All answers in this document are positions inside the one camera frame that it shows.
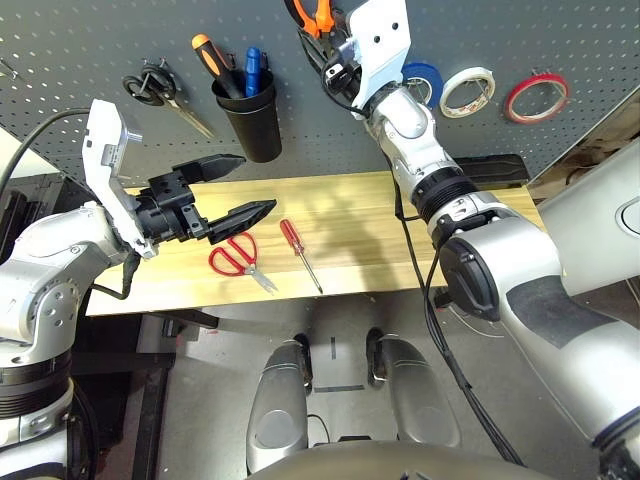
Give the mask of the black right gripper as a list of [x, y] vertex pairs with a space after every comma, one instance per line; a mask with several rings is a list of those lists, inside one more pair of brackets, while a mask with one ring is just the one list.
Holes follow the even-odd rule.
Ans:
[[353, 101], [360, 81], [360, 65], [353, 56], [333, 49], [329, 33], [321, 32], [315, 38], [299, 28], [298, 37], [310, 65], [315, 71], [321, 71], [324, 93], [334, 98], [342, 95], [347, 101]]

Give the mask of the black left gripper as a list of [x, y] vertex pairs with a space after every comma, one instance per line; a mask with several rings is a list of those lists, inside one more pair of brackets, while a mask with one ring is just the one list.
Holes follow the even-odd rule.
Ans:
[[251, 201], [208, 223], [195, 207], [189, 183], [222, 178], [246, 163], [240, 155], [215, 154], [172, 167], [172, 172], [149, 180], [136, 196], [135, 213], [144, 237], [156, 246], [163, 242], [207, 239], [211, 245], [246, 232], [277, 205], [275, 199]]

